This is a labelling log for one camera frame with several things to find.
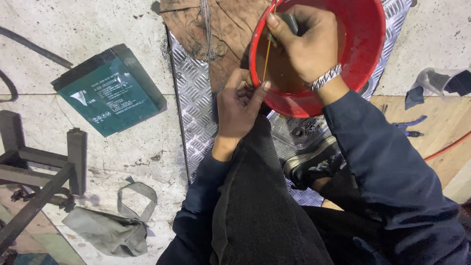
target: red bucket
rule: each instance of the red bucket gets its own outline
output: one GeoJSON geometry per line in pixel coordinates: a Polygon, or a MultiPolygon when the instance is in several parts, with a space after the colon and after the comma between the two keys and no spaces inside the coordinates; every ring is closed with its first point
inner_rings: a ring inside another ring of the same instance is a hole
{"type": "MultiPolygon", "coordinates": [[[[277,12],[284,12],[295,4],[319,7],[318,0],[278,0],[277,12]]],[[[342,78],[347,86],[360,90],[368,81],[381,56],[384,45],[386,19],[381,0],[325,0],[325,9],[333,12],[345,25],[345,50],[342,63],[342,78]]],[[[253,32],[249,64],[250,75],[255,86],[261,83],[256,72],[256,54],[265,16],[273,12],[275,2],[267,7],[253,32]]],[[[271,90],[265,103],[274,111],[289,117],[308,118],[322,115],[322,104],[310,91],[287,94],[271,90]]]]}

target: wooden board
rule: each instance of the wooden board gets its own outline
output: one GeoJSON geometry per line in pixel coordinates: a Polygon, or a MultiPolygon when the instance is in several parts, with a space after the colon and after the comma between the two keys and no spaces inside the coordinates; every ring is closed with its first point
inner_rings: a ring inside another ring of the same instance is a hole
{"type": "MultiPolygon", "coordinates": [[[[422,115],[428,118],[409,131],[419,131],[425,136],[408,137],[412,145],[426,158],[461,138],[471,130],[471,99],[454,98],[445,103],[439,97],[426,97],[425,103],[404,110],[405,97],[373,96],[371,103],[381,109],[388,104],[386,119],[391,122],[410,122],[422,115]]],[[[428,165],[437,172],[442,188],[471,159],[471,137],[447,153],[432,159],[428,165]]]]}

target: hand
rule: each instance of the hand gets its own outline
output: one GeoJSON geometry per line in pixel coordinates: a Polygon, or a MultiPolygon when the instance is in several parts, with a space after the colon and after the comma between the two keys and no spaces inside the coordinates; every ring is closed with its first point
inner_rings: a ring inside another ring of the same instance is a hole
{"type": "Polygon", "coordinates": [[[212,155],[219,161],[229,161],[239,141],[252,129],[271,82],[257,89],[251,86],[249,70],[236,69],[217,95],[219,131],[212,155]]]}
{"type": "Polygon", "coordinates": [[[332,12],[313,7],[295,5],[291,13],[308,30],[302,37],[294,35],[277,15],[266,17],[267,27],[282,44],[290,62],[307,83],[314,82],[338,63],[337,21],[332,12]]]}

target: silver bracelet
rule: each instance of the silver bracelet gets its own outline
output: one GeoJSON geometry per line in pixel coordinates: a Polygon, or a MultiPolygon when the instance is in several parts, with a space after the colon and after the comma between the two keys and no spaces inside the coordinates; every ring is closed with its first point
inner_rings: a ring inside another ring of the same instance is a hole
{"type": "Polygon", "coordinates": [[[323,87],[327,82],[332,80],[334,77],[340,75],[342,72],[342,64],[337,64],[332,67],[327,73],[323,74],[317,80],[312,83],[311,91],[317,91],[319,88],[323,87]]]}

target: dirty fingernail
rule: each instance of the dirty fingernail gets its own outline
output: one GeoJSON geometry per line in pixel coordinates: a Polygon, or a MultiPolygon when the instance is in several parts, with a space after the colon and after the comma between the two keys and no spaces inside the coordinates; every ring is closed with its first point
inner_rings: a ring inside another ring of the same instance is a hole
{"type": "Polygon", "coordinates": [[[263,90],[265,90],[265,92],[268,92],[270,88],[271,88],[271,81],[266,81],[265,84],[263,84],[263,90]]]}
{"type": "Polygon", "coordinates": [[[269,13],[267,15],[267,24],[272,27],[272,28],[275,28],[276,26],[278,26],[278,17],[275,16],[273,13],[269,13]]]}

